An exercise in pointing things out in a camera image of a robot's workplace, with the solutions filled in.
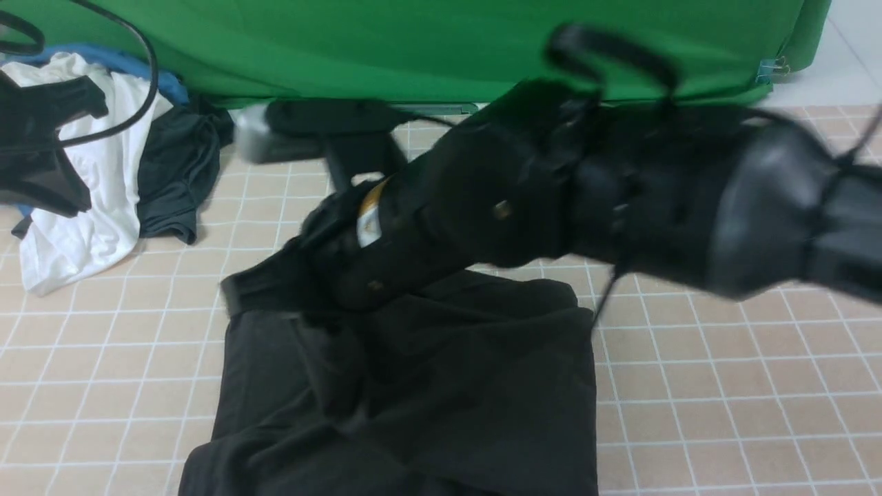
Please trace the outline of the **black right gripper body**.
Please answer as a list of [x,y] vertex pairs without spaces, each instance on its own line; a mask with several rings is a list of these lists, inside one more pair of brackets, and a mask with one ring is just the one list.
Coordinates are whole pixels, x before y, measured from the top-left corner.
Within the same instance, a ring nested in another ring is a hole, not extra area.
[[585,131],[585,93],[516,85],[365,194],[309,217],[300,241],[319,287],[362,311],[476,263],[567,254],[568,182]]

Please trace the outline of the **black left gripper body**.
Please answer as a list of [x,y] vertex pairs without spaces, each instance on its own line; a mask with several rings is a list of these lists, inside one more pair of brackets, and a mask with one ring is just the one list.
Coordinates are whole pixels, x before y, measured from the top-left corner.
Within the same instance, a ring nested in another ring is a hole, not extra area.
[[62,127],[81,117],[107,116],[104,93],[88,76],[21,87],[3,74],[1,95],[2,170],[75,170],[60,144]]

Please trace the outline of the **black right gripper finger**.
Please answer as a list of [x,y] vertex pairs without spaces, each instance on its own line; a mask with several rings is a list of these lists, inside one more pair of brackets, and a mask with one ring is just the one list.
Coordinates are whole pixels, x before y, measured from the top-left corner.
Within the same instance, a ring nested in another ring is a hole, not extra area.
[[220,283],[227,313],[253,311],[293,315],[331,313],[331,299],[300,242],[289,241],[271,256]]

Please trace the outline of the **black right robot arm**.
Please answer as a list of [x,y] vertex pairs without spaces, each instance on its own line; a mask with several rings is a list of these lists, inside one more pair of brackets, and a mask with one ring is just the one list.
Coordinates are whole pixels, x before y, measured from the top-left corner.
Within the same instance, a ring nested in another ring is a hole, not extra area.
[[577,255],[731,300],[791,280],[880,302],[880,169],[800,123],[735,105],[602,107],[553,81],[516,85],[429,151],[372,160],[417,116],[377,101],[256,106],[253,163],[312,142],[337,191],[300,234],[223,281],[231,314],[365,311],[475,264]]

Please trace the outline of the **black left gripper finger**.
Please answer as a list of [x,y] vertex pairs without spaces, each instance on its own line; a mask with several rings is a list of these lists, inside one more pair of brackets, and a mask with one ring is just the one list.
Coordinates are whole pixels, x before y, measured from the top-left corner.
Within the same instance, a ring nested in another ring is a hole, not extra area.
[[92,208],[90,189],[70,167],[55,167],[43,172],[3,169],[1,203],[50,211],[66,218]]

